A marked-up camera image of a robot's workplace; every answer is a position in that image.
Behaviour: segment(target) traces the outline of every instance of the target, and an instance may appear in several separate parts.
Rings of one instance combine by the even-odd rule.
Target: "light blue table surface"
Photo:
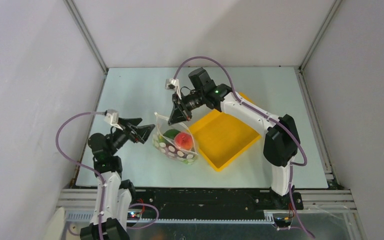
[[[192,88],[188,74],[196,67],[185,67],[178,79],[181,86]],[[229,81],[218,67],[205,67],[216,84]],[[293,67],[227,67],[236,91],[245,93],[257,106],[295,119],[301,145],[308,158],[306,167],[294,167],[293,183],[297,188],[327,188],[322,160],[310,125],[302,93]],[[154,112],[170,116],[173,92],[165,90],[165,81],[172,78],[175,67],[110,68],[98,111],[115,109],[121,118],[143,118],[141,125],[155,124]],[[205,106],[192,112],[191,125],[210,110]],[[108,134],[110,126],[102,116],[97,116],[91,134]],[[130,179],[137,187],[173,188],[269,188],[271,166],[263,156],[264,140],[261,139],[223,171],[216,172],[200,157],[194,164],[186,165],[167,158],[156,150],[149,139],[145,144],[128,142],[118,151],[123,165],[122,179]],[[84,150],[82,163],[93,166],[92,152]],[[296,162],[302,163],[300,153]],[[77,186],[96,186],[94,173],[81,168]]]

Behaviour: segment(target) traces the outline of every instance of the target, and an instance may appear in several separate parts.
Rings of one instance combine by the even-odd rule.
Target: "orange container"
[[[199,153],[220,172],[261,136],[237,118],[212,110],[189,128],[199,144]]]

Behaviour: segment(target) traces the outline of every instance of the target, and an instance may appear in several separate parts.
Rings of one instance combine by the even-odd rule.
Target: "transparent bag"
[[[191,165],[198,159],[198,144],[189,128],[182,122],[169,126],[169,118],[155,112],[153,146],[169,159]]]

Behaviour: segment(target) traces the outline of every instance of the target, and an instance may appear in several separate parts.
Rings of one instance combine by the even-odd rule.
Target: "red fruit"
[[[174,144],[180,149],[189,151],[194,147],[194,140],[191,135],[181,132],[174,137]]]

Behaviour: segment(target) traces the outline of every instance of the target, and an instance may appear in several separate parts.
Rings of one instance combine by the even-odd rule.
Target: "white wall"
[[[93,110],[103,74],[62,0],[0,0],[0,240],[39,239],[74,167],[58,127]],[[62,134],[79,158],[90,119]]]
[[[344,1],[305,77],[336,174],[384,239],[384,1]]]
[[[75,2],[109,67],[177,67],[299,65],[334,0]]]

